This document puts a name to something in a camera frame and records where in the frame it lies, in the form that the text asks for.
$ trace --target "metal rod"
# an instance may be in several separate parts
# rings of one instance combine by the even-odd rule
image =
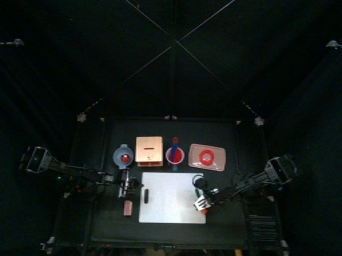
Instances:
[[[134,73],[133,75],[125,79],[125,81],[118,85],[118,87],[123,86],[135,76],[138,73],[141,73],[141,71],[171,49],[171,47],[167,47]],[[107,95],[106,97],[109,97],[113,93],[114,93],[115,90],[113,90]],[[95,101],[90,107],[86,108],[86,110],[81,113],[81,114],[85,114],[86,112],[89,112],[102,101],[105,100],[105,97],[101,98],[98,101]]]
[[[134,9],[149,19],[149,21],[159,28],[161,31],[163,31],[163,33],[171,37],[171,35],[169,34],[169,32],[158,25],[158,23],[145,14],[145,12],[129,1],[126,0],[126,2],[134,7]]]
[[[232,0],[178,41],[186,39],[234,2]]]
[[[212,74],[212,76],[217,79],[220,84],[224,86],[224,89],[226,89],[228,85],[221,80],[221,78],[217,76],[217,74],[210,70],[210,68],[204,64],[204,62],[196,57],[196,55],[190,52],[190,50],[186,48],[186,46],[177,41],[177,44],[183,48],[183,50],[189,53],[189,55],[196,59],[196,61],[200,63],[200,65],[208,70],[208,72]],[[242,103],[242,105],[250,110],[250,112],[258,117],[258,113],[253,110],[252,106],[238,97],[237,94],[233,94],[233,96],[238,99],[238,101]]]

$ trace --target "tray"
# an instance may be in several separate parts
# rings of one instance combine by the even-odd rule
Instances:
[[[189,165],[212,171],[225,171],[226,149],[209,145],[192,144]]]

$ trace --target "small red item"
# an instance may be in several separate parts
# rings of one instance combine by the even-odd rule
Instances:
[[[200,161],[205,165],[212,165],[214,162],[214,153],[210,149],[206,149],[200,154]]]
[[[133,216],[133,201],[125,201],[125,208],[123,208],[123,216],[131,217]]]
[[[131,157],[127,154],[122,155],[122,162],[127,164],[130,163],[130,161],[131,161]]]

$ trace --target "black tabletop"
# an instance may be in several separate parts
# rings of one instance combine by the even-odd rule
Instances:
[[[97,165],[106,172],[118,170],[113,161],[114,151],[127,144],[135,151],[137,137],[162,136],[163,152],[179,138],[179,146],[186,157],[178,172],[204,173],[212,188],[232,186],[237,173],[254,173],[264,170],[266,149],[261,128],[253,122],[213,120],[143,120],[106,119],[95,125],[85,124],[78,133],[73,152],[74,164]],[[225,171],[217,172],[189,165],[192,144],[210,145],[226,149]],[[171,166],[130,166],[131,175],[139,180],[143,172],[173,172]],[[90,225],[90,242],[131,244],[173,244],[189,247],[244,248],[246,245],[246,218],[242,203],[226,202],[213,207],[206,215],[206,224],[154,224],[139,223],[141,190],[133,197],[133,216],[123,216],[123,199],[118,198],[115,187],[94,204]]]

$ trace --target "cardboard box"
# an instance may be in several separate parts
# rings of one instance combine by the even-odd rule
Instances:
[[[141,167],[163,166],[163,138],[137,137],[135,161]]]

